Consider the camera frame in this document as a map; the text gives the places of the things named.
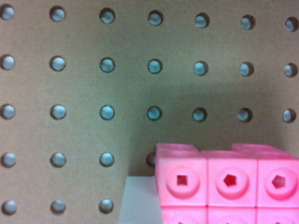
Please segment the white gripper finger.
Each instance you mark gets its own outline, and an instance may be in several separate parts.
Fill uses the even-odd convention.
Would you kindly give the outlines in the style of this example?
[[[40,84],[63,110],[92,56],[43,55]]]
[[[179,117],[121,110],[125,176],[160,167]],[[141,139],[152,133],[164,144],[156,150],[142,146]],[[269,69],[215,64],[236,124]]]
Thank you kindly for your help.
[[[154,176],[128,176],[119,224],[164,224]]]

